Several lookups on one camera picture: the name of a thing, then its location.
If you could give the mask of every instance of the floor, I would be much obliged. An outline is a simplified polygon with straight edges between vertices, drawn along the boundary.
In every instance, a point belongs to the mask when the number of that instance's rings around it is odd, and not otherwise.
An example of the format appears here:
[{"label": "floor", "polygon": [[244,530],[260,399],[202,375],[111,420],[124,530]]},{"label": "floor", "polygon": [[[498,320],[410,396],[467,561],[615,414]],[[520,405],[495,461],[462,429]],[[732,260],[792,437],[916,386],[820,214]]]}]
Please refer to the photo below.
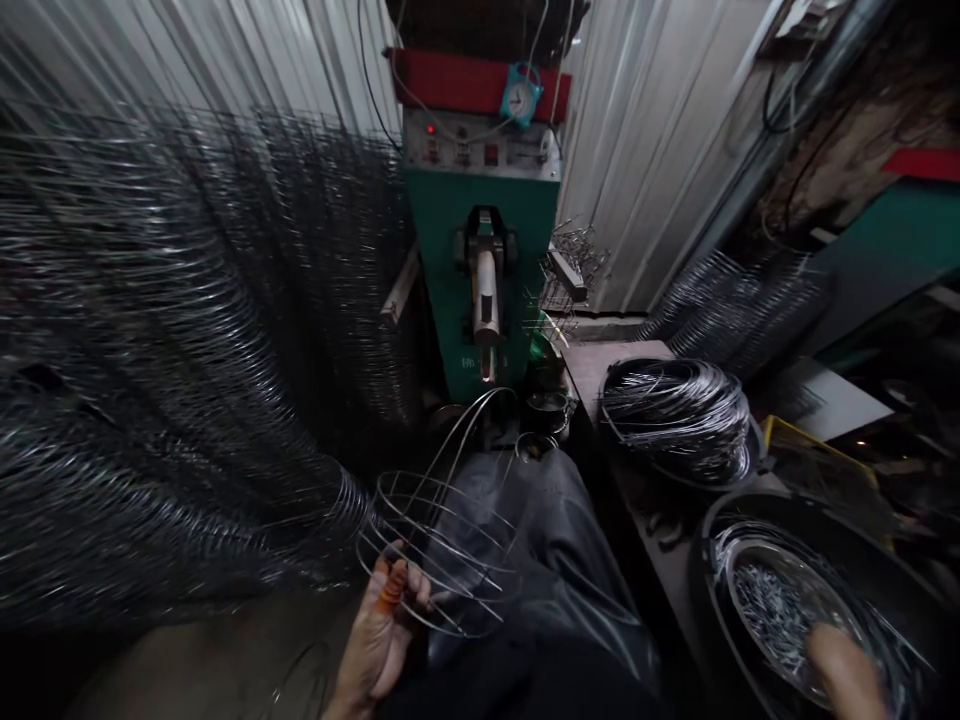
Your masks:
[{"label": "floor", "polygon": [[65,717],[312,720],[332,690],[361,591],[277,595],[154,630],[101,668]]}]

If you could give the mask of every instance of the blue clock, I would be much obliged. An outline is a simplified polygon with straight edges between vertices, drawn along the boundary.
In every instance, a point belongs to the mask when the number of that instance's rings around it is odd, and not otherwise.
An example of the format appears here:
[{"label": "blue clock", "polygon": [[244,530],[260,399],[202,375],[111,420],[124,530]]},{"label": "blue clock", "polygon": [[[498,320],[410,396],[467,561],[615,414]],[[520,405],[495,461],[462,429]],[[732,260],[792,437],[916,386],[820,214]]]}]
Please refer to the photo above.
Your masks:
[{"label": "blue clock", "polygon": [[[521,68],[526,68],[526,72],[521,72]],[[514,63],[507,72],[507,87],[503,91],[500,115],[526,130],[530,127],[542,94],[543,86],[537,69],[529,63]]]}]

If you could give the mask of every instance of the white panel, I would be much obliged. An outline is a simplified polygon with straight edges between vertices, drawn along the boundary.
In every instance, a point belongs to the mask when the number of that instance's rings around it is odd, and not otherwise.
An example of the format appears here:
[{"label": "white panel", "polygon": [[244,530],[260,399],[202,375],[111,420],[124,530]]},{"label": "white panel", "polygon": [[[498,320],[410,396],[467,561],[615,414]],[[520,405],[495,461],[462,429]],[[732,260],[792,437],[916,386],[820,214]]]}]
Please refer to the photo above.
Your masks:
[{"label": "white panel", "polygon": [[648,310],[761,132],[754,55],[779,0],[601,0],[591,11],[558,217],[610,250],[591,301]]},{"label": "white panel", "polygon": [[784,370],[780,382],[802,388],[816,407],[801,417],[785,419],[823,442],[893,415],[879,400],[810,358]]},{"label": "white panel", "polygon": [[[380,54],[392,26],[381,0],[361,0],[360,21],[373,95],[397,132],[399,106]],[[380,129],[356,0],[14,0],[0,4],[0,27],[8,96],[49,99],[49,88],[103,106],[174,101],[245,112],[268,104],[323,113],[355,131]]]}]

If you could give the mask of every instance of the control panel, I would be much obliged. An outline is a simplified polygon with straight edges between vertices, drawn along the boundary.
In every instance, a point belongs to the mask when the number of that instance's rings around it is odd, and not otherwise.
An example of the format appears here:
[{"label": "control panel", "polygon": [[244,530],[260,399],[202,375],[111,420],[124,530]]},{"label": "control panel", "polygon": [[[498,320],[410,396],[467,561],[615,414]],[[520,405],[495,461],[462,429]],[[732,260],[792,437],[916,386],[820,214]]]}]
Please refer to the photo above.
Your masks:
[{"label": "control panel", "polygon": [[560,148],[546,123],[404,108],[408,169],[560,182]]}]

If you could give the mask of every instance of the workbench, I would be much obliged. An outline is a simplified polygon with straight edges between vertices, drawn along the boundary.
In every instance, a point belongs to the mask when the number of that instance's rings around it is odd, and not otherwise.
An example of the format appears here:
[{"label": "workbench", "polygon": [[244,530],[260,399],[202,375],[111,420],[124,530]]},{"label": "workbench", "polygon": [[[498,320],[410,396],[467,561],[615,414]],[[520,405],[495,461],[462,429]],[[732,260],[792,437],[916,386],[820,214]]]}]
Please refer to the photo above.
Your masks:
[{"label": "workbench", "polygon": [[[611,364],[632,357],[673,355],[664,343],[648,341],[591,343],[564,348],[563,356],[571,391],[579,401],[566,449],[580,468],[597,519],[631,588],[641,619],[660,648],[664,681],[688,685],[677,688],[674,696],[700,708],[719,703],[716,673],[696,625],[689,592],[690,535],[694,527],[689,527],[687,535],[671,549],[661,547],[659,539],[664,532],[650,533],[648,526],[667,500],[663,481],[642,470],[597,421],[598,397]],[[698,521],[707,503],[689,509],[690,516]],[[690,682],[698,683],[703,692],[698,694],[689,687]]]}]

